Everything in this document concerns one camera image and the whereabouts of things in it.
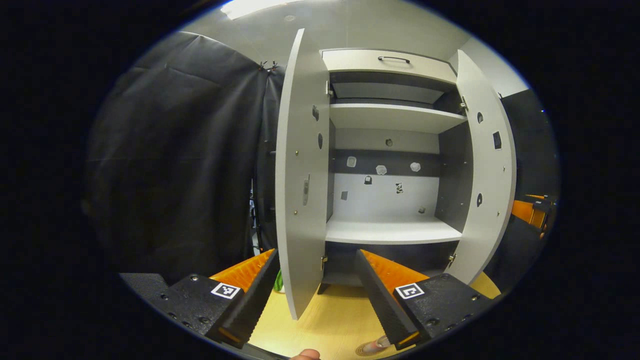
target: black curtain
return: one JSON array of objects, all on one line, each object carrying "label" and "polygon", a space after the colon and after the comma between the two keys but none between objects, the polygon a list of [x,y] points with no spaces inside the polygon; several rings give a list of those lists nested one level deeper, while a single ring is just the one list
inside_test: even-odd
[{"label": "black curtain", "polygon": [[178,32],[116,82],[91,130],[86,197],[119,272],[172,284],[244,259],[270,73]]}]

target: green object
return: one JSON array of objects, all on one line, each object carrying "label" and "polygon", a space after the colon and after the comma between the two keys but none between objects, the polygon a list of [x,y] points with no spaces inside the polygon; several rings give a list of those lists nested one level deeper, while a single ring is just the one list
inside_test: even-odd
[{"label": "green object", "polygon": [[273,284],[273,289],[275,291],[282,290],[282,270],[278,271],[278,276],[276,276],[276,282]]}]

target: table surface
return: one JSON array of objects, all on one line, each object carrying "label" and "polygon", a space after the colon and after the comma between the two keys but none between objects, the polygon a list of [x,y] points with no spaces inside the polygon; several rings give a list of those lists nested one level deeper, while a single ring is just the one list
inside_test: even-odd
[{"label": "table surface", "polygon": [[[491,299],[500,294],[484,273],[471,287]],[[289,357],[313,348],[324,360],[381,359],[399,351],[391,346],[375,356],[361,357],[355,350],[383,335],[363,288],[331,285],[322,295],[314,295],[298,321],[291,319],[285,295],[272,291],[249,344]]]}]

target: human hand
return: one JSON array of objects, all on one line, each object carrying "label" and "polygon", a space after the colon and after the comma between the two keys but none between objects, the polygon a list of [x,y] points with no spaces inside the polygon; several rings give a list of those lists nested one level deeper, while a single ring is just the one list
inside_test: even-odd
[{"label": "human hand", "polygon": [[312,348],[302,350],[300,355],[296,355],[289,360],[320,360],[320,353]]}]

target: white sticker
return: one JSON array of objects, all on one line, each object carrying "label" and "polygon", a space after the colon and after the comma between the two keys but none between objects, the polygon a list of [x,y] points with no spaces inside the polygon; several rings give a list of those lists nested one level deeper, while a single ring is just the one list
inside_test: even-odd
[{"label": "white sticker", "polygon": [[424,291],[420,289],[420,286],[418,286],[418,284],[416,284],[415,282],[409,285],[398,286],[396,290],[403,299],[410,299],[412,297],[424,294]]},{"label": "white sticker", "polygon": [[221,282],[213,290],[211,290],[211,293],[219,297],[232,299],[239,291],[240,288],[238,288],[237,286],[224,284]]}]

